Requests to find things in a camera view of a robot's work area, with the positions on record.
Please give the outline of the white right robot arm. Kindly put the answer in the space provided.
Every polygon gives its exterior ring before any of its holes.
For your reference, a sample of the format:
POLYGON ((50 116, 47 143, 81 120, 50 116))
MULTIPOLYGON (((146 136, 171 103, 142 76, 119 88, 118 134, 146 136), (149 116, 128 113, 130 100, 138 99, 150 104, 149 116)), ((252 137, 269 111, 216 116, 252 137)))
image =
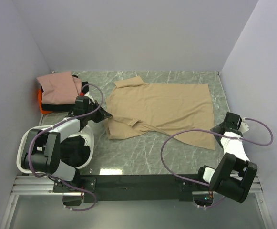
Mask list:
POLYGON ((226 113, 222 123, 210 131, 224 151, 217 168, 204 165, 198 170, 195 186, 199 190, 209 189, 238 203, 246 200, 257 173, 243 147, 240 127, 242 119, 234 113, 226 113))

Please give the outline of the beige t shirt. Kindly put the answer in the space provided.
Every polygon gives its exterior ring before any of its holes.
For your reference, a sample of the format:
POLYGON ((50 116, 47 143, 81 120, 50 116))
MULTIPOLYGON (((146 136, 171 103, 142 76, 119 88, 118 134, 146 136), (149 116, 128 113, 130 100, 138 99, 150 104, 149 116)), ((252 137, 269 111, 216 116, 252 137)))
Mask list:
POLYGON ((185 144, 214 150, 207 133, 215 125, 213 101, 207 84, 145 83, 141 77, 116 81, 106 99, 112 117, 104 121, 108 139, 128 139, 155 131, 185 144))

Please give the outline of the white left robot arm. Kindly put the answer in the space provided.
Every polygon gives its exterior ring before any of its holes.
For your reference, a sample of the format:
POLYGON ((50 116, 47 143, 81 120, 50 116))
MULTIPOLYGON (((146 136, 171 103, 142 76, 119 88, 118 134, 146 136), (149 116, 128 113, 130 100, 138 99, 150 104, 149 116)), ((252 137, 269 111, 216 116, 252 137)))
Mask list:
POLYGON ((50 175, 64 180, 69 191, 77 191, 81 186, 79 169, 61 159, 62 143, 66 139, 81 141, 79 132, 89 121, 98 123, 111 116, 97 101, 88 96, 78 96, 74 108, 62 121, 36 126, 24 134, 17 153, 17 168, 25 174, 50 175))

